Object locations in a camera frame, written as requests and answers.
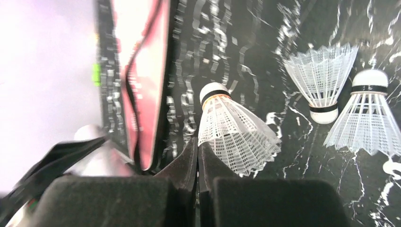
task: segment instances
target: green object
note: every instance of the green object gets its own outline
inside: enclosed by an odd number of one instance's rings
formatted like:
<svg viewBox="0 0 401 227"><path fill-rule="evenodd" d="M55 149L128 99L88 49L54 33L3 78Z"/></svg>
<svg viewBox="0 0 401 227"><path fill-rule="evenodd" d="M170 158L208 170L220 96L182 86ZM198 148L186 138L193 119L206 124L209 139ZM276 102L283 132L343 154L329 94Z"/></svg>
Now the green object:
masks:
<svg viewBox="0 0 401 227"><path fill-rule="evenodd" d="M97 87L99 87L101 85L101 83L100 83L100 65L99 64L93 64L92 81L95 84L95 86L97 86Z"/></svg>

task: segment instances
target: white shuttlecock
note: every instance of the white shuttlecock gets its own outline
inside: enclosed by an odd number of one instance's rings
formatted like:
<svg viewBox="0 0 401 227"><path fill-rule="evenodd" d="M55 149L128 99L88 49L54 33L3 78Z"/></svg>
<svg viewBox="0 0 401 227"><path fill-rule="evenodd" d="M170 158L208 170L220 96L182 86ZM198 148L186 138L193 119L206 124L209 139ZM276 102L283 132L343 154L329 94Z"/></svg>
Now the white shuttlecock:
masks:
<svg viewBox="0 0 401 227"><path fill-rule="evenodd" d="M338 116L337 99L357 56L358 47L321 47L284 60L291 79L307 99L311 118L329 124Z"/></svg>
<svg viewBox="0 0 401 227"><path fill-rule="evenodd" d="M280 139L260 118L234 102L225 86L207 84L200 91L200 102L203 114L198 146L208 142L216 156L238 175L248 176L266 161L274 161Z"/></svg>
<svg viewBox="0 0 401 227"><path fill-rule="evenodd" d="M364 149L388 156L401 154L401 132L386 102L387 75L364 70L352 81L351 98L327 135L324 145L352 152Z"/></svg>

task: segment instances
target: black marble surface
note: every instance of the black marble surface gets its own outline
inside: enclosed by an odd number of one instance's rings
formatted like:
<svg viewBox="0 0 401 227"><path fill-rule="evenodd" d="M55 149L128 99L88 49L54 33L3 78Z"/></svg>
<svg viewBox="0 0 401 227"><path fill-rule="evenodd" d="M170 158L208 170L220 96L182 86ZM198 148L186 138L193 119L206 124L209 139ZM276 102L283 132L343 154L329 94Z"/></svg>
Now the black marble surface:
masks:
<svg viewBox="0 0 401 227"><path fill-rule="evenodd" d="M290 53L313 47L360 45L340 110L355 74L381 69L389 76L388 102L400 123L400 13L398 0L180 0L167 99L170 149L179 152L197 133L200 89L221 82L282 139L275 161L251 177L323 179L337 189L353 226L401 226L401 182L383 171L388 158L325 148L332 124L311 120L282 64Z"/></svg>

